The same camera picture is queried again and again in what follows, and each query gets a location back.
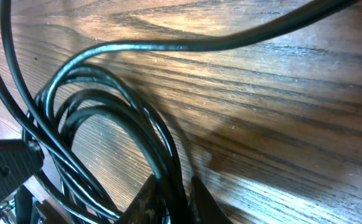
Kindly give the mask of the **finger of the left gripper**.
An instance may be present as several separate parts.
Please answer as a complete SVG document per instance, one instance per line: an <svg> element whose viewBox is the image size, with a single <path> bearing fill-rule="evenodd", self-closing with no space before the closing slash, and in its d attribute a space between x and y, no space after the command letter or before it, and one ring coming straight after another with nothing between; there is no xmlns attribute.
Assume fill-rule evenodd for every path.
<svg viewBox="0 0 362 224"><path fill-rule="evenodd" d="M37 141L0 139L0 202L41 170L43 160Z"/></svg>

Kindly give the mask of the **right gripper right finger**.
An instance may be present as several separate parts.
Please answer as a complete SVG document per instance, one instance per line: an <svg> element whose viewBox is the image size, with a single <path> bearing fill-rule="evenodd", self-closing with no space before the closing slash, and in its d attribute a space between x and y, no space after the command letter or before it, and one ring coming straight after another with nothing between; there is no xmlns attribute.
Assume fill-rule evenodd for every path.
<svg viewBox="0 0 362 224"><path fill-rule="evenodd" d="M197 176L191 178L189 208L195 224L232 224Z"/></svg>

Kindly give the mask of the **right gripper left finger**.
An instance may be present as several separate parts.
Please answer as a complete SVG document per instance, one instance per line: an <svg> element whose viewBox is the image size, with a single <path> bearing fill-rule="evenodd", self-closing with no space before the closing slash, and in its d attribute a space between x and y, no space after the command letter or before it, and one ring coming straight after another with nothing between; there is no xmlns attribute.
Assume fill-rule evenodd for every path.
<svg viewBox="0 0 362 224"><path fill-rule="evenodd" d="M154 175L150 175L115 224L154 223L159 223L159 196L157 180Z"/></svg>

